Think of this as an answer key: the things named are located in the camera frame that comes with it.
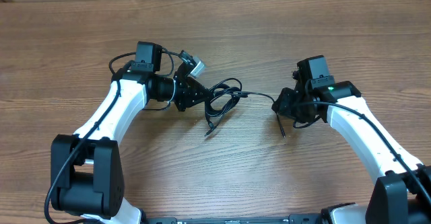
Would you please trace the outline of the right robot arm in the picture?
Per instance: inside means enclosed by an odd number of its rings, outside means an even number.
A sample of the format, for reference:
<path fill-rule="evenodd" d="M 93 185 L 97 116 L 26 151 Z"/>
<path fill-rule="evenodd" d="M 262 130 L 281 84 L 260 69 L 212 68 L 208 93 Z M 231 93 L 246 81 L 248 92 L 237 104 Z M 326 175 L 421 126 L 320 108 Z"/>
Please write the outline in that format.
<path fill-rule="evenodd" d="M 295 87 L 283 88 L 272 110 L 292 119 L 297 129 L 327 123 L 359 157 L 374 189 L 366 206 L 337 204 L 319 213 L 292 214 L 289 223 L 429 223 L 430 167 L 390 135 L 356 86 L 336 82 L 322 55 L 299 61 L 292 77 Z"/>

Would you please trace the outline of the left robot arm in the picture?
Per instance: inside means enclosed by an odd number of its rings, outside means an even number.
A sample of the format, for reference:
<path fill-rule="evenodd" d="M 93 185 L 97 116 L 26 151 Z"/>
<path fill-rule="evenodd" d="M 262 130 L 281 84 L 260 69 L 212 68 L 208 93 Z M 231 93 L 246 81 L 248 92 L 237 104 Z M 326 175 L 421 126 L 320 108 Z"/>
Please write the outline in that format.
<path fill-rule="evenodd" d="M 132 60 L 112 70 L 108 95 L 92 117 L 72 135 L 51 144 L 49 209 L 77 216 L 78 223 L 146 223 L 144 212 L 125 197 L 119 145 L 138 113 L 150 100 L 175 104 L 181 112 L 204 102 L 209 90 L 197 78 L 204 62 L 185 51 L 138 42 Z"/>

